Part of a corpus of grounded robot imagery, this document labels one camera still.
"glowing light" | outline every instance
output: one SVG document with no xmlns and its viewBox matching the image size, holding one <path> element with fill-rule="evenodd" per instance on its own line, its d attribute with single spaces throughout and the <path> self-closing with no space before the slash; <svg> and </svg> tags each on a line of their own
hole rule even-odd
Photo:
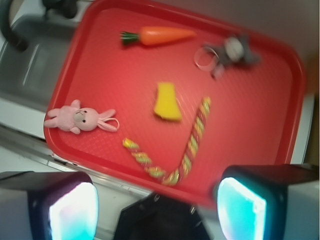
<svg viewBox="0 0 320 240">
<path fill-rule="evenodd" d="M 92 240 L 98 223 L 98 193 L 82 182 L 49 208 L 52 240 Z"/>
<path fill-rule="evenodd" d="M 217 211 L 228 240 L 262 240 L 267 202 L 233 177 L 223 179 L 217 192 Z"/>
</svg>

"plastic tray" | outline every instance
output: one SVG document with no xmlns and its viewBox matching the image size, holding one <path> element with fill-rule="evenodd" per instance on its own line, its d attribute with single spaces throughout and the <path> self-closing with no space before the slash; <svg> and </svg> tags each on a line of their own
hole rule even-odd
<svg viewBox="0 0 320 240">
<path fill-rule="evenodd" d="M 197 37 L 158 47 L 123 47 L 120 32 L 137 32 L 143 26 L 188 28 Z M 259 64 L 229 68 L 218 80 L 195 66 L 194 54 L 203 42 L 220 45 L 243 32 L 250 36 L 252 51 L 261 55 Z M 180 123 L 153 113 L 157 83 L 162 81 L 175 84 Z M 213 207 L 213 187 L 229 165 L 290 162 L 305 82 L 296 53 L 258 33 L 147 0 L 96 0 L 76 30 L 48 109 L 75 99 L 98 112 L 116 109 L 120 129 L 75 135 L 46 128 L 45 138 L 57 155 L 75 164 Z M 211 114 L 192 170 L 176 186 L 161 185 L 136 163 L 122 140 L 132 139 L 154 163 L 174 170 L 204 96 L 211 97 Z"/>
</svg>

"sink basin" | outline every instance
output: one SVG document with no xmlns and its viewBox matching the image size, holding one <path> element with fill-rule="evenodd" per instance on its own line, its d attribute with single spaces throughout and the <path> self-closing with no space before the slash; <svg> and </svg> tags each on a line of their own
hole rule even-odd
<svg viewBox="0 0 320 240">
<path fill-rule="evenodd" d="M 12 29 L 29 43 L 19 52 L 7 42 L 0 52 L 0 97 L 46 112 L 75 32 L 75 22 L 19 18 Z"/>
</svg>

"rope toy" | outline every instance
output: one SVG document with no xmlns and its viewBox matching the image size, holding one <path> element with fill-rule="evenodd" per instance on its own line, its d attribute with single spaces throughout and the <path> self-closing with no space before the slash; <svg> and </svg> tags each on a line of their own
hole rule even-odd
<svg viewBox="0 0 320 240">
<path fill-rule="evenodd" d="M 152 178 L 157 179 L 163 185 L 174 186 L 186 178 L 192 169 L 192 164 L 196 158 L 201 139 L 205 132 L 207 118 L 210 113 L 210 105 L 211 99 L 204 97 L 197 110 L 180 166 L 170 173 L 154 165 L 153 161 L 148 157 L 148 154 L 142 151 L 139 145 L 132 140 L 125 138 L 122 145 L 128 149 L 135 160 L 143 167 L 144 171 Z"/>
</svg>

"stuffed bunny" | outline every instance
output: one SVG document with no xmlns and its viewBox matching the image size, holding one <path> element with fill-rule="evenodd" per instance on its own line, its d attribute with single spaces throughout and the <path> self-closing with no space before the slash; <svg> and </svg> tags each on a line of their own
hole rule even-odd
<svg viewBox="0 0 320 240">
<path fill-rule="evenodd" d="M 91 131 L 97 126 L 103 130 L 116 132 L 119 129 L 120 123 L 112 116 L 116 114 L 114 109 L 110 109 L 103 113 L 98 113 L 93 108 L 80 108 L 80 100 L 74 100 L 70 106 L 54 108 L 47 112 L 51 118 L 44 121 L 44 126 L 47 128 L 59 128 L 66 132 L 80 134 L 82 131 Z M 117 122 L 117 127 L 105 123 L 114 120 Z"/>
</svg>

